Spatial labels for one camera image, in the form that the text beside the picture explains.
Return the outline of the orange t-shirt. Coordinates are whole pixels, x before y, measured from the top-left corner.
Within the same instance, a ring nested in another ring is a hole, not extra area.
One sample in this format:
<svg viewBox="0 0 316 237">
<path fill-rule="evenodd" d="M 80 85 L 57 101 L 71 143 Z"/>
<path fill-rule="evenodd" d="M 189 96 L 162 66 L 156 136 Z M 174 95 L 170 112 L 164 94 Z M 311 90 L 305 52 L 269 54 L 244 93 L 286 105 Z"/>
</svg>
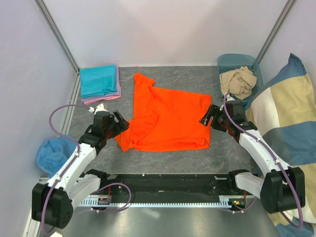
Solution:
<svg viewBox="0 0 316 237">
<path fill-rule="evenodd" d="M 129 129 L 115 140 L 126 152 L 201 150 L 210 147 L 210 127 L 199 121 L 207 112 L 212 97 L 154 86 L 155 80 L 134 75 L 133 119 Z"/>
</svg>

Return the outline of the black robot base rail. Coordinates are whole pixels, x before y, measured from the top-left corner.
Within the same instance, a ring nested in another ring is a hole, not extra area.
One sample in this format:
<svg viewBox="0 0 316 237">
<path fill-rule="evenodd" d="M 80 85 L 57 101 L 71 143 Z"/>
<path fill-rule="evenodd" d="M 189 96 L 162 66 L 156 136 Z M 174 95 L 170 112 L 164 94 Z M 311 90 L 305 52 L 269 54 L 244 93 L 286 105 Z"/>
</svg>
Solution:
<svg viewBox="0 0 316 237">
<path fill-rule="evenodd" d="M 87 173 L 101 179 L 97 194 L 119 203 L 215 202 L 219 196 L 247 203 L 254 198 L 234 187 L 229 174 L 107 174 L 96 169 Z"/>
</svg>

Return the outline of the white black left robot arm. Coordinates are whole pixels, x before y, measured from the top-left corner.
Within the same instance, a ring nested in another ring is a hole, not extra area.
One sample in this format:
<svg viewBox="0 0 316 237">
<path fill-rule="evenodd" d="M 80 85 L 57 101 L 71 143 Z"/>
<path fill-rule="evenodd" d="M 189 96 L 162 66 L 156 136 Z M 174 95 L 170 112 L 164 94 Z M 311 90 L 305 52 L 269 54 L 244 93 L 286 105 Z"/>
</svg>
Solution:
<svg viewBox="0 0 316 237">
<path fill-rule="evenodd" d="M 119 111 L 97 109 L 93 123 L 76 142 L 76 148 L 66 163 L 45 184 L 37 183 L 32 190 L 31 217 L 42 224 L 63 229 L 74 210 L 90 194 L 104 194 L 108 181 L 84 169 L 105 147 L 107 141 L 126 131 L 129 123 Z"/>
</svg>

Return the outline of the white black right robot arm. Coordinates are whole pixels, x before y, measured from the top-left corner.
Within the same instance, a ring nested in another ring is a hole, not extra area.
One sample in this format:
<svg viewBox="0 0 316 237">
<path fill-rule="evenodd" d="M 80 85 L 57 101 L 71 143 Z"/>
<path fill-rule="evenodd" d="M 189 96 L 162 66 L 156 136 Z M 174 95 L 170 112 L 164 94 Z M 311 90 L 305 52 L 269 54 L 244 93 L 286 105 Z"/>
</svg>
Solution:
<svg viewBox="0 0 316 237">
<path fill-rule="evenodd" d="M 199 121 L 204 126 L 227 132 L 254 159 L 263 177 L 245 169 L 229 172 L 227 191 L 238 194 L 245 190 L 261 200 L 270 214 L 298 210 L 305 206 L 305 175 L 302 169 L 283 161 L 265 142 L 254 123 L 246 119 L 239 101 L 227 101 L 222 107 L 211 104 Z"/>
</svg>

